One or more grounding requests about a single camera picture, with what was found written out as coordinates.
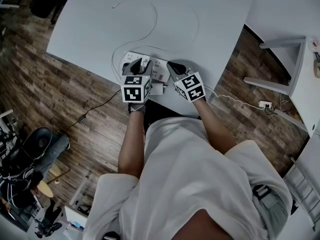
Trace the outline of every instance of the white t-shirt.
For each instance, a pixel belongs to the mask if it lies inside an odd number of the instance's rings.
[[[252,188],[266,184],[291,210],[291,195],[258,145],[244,141],[225,155],[208,142],[201,120],[173,117],[153,123],[145,138],[138,180],[105,174],[98,181],[83,239],[170,240],[199,210],[235,240],[268,239]]]

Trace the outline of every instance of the wristwatch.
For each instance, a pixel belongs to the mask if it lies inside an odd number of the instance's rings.
[[[141,111],[143,113],[146,112],[146,105],[145,104],[136,104],[136,103],[128,103],[128,113],[135,111]]]

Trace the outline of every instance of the wooden floor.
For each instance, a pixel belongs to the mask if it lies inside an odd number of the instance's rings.
[[[29,133],[39,126],[54,132],[65,130],[89,108],[111,97],[119,86],[47,55],[54,27],[49,19],[31,14],[30,2],[23,0],[19,9],[1,11],[0,26],[7,29],[0,53],[0,102],[3,110],[14,110],[14,117],[26,124]],[[288,81],[277,62],[243,29],[215,91],[253,105],[259,100],[271,101],[279,108],[278,93],[248,85],[242,81],[244,76]],[[224,97],[210,102],[237,141],[255,140],[280,174],[290,163],[285,155],[296,156],[307,138],[305,132],[277,115],[268,116],[263,110]],[[291,105],[286,103],[282,110]],[[71,171],[60,184],[51,185],[58,203],[69,202],[88,172],[92,173],[84,193],[88,203],[92,201],[99,176],[117,171],[127,123],[127,105],[117,94],[105,106],[91,111],[84,123],[70,128],[71,148],[60,155],[56,165],[62,172]],[[45,180],[53,177],[49,173]]]

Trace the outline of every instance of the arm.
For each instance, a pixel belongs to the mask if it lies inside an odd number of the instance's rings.
[[[194,101],[193,104],[202,119],[209,142],[214,149],[224,155],[228,150],[237,145],[234,136],[218,119],[203,98]]]
[[[130,114],[120,150],[118,174],[140,178],[145,163],[144,146],[144,113],[135,111]]]

